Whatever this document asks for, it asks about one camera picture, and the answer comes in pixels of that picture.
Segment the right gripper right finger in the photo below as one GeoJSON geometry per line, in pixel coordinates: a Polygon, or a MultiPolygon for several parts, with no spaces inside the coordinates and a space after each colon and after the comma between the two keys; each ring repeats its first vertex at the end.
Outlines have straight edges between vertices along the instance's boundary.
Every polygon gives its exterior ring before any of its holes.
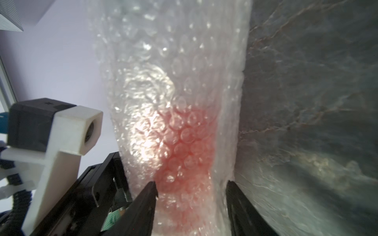
{"type": "Polygon", "coordinates": [[[232,236],[278,236],[234,181],[225,193],[232,236]]]}

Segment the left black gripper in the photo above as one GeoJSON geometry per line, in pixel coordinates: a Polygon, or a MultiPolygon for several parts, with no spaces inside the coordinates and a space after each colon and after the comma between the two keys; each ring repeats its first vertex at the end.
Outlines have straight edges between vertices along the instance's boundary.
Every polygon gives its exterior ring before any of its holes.
{"type": "Polygon", "coordinates": [[[132,202],[118,152],[90,166],[32,232],[33,236],[102,236],[110,212],[132,202]]]}

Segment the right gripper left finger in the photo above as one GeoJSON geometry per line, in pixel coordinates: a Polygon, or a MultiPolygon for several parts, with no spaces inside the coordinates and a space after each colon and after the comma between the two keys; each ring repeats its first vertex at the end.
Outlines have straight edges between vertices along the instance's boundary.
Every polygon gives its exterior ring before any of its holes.
{"type": "Polygon", "coordinates": [[[149,182],[126,209],[121,218],[102,236],[151,236],[158,190],[149,182]]]}

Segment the red plastic wine glass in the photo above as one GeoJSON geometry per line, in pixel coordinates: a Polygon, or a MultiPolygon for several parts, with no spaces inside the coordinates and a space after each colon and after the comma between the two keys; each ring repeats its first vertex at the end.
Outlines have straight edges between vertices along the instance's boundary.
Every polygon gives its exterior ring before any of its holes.
{"type": "Polygon", "coordinates": [[[154,111],[132,124],[130,188],[137,195],[156,184],[153,235],[218,233],[211,177],[217,125],[209,109],[154,111]]]}

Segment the clear bubble wrap sheet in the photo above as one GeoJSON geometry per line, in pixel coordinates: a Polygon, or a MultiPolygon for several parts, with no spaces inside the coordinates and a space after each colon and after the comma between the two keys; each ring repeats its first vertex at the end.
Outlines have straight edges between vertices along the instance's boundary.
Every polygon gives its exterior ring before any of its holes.
{"type": "Polygon", "coordinates": [[[225,189],[234,178],[252,1],[86,1],[94,50],[130,188],[132,124],[150,112],[209,109],[218,233],[229,236],[225,189]]]}

